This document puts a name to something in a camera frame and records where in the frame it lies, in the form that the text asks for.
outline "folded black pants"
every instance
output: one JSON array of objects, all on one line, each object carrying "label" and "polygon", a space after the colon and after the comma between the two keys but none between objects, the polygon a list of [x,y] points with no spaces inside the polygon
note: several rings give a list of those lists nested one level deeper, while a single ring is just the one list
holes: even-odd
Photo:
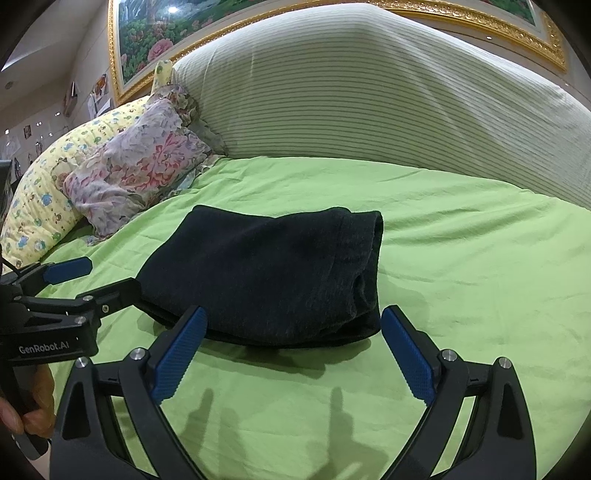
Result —
[{"label": "folded black pants", "polygon": [[336,346],[379,331],[379,212],[341,207],[279,218],[196,206],[138,274],[142,295],[207,337],[240,345]]}]

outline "green bed sheet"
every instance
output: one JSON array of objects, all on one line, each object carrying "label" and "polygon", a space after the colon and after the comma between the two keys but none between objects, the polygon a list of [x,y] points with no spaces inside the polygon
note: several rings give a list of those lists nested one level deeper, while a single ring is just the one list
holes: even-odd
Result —
[{"label": "green bed sheet", "polygon": [[[87,255],[93,272],[44,295],[73,297],[134,276],[198,204],[271,216],[332,206],[380,210],[380,307],[399,304],[440,348],[464,359],[513,360],[539,478],[589,413],[591,212],[500,181],[356,160],[222,160],[108,241],[87,247],[88,231],[78,231],[47,261]],[[94,360],[121,359],[160,331],[135,308],[113,314],[99,330]],[[58,399],[69,369],[53,368]],[[116,408],[132,455],[151,471],[124,402]],[[439,468],[452,461],[470,408],[466,401]],[[395,459],[424,404],[378,334],[297,351],[206,340],[163,410],[209,478],[372,480]]]}]

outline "human hand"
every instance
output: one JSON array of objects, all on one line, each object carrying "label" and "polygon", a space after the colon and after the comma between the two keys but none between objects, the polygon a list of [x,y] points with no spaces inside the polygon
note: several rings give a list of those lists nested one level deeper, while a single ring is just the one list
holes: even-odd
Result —
[{"label": "human hand", "polygon": [[0,419],[13,434],[24,432],[50,438],[56,423],[53,389],[55,383],[49,365],[39,365],[33,375],[31,394],[39,409],[30,411],[21,418],[6,399],[0,397]]}]

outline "pillow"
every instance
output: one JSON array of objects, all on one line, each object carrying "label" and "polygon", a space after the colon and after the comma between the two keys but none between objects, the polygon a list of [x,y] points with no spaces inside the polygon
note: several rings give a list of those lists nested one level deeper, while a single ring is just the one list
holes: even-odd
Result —
[{"label": "pillow", "polygon": [[2,227],[2,254],[17,267],[39,261],[82,215],[56,186],[60,168],[70,173],[88,152],[113,138],[144,111],[148,97],[122,105],[56,140],[25,173]]},{"label": "pillow", "polygon": [[173,63],[170,60],[160,60],[154,69],[154,80],[152,81],[152,95],[164,85],[170,85],[173,76]]},{"label": "pillow", "polygon": [[158,202],[211,149],[182,120],[168,98],[151,98],[144,114],[69,174],[64,192],[99,238],[113,235]]},{"label": "pillow", "polygon": [[158,98],[170,100],[183,121],[183,126],[188,127],[190,131],[203,140],[215,154],[226,155],[226,144],[222,136],[213,133],[208,124],[199,118],[197,102],[180,85],[169,83],[155,88],[148,100],[148,104]]}]

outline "textured blue pad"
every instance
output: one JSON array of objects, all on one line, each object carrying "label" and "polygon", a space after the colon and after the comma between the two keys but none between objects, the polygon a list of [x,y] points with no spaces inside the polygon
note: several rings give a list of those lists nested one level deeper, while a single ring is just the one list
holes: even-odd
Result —
[{"label": "textured blue pad", "polygon": [[207,330],[205,310],[198,308],[173,340],[155,369],[154,388],[150,392],[157,403],[170,398],[187,371]]},{"label": "textured blue pad", "polygon": [[427,407],[430,406],[435,400],[431,366],[391,309],[386,308],[382,312],[381,323],[382,335],[398,362],[411,392],[415,398],[424,400]]},{"label": "textured blue pad", "polygon": [[50,285],[57,285],[88,275],[92,271],[92,262],[88,257],[75,258],[67,262],[50,265],[43,272],[43,280]]}]

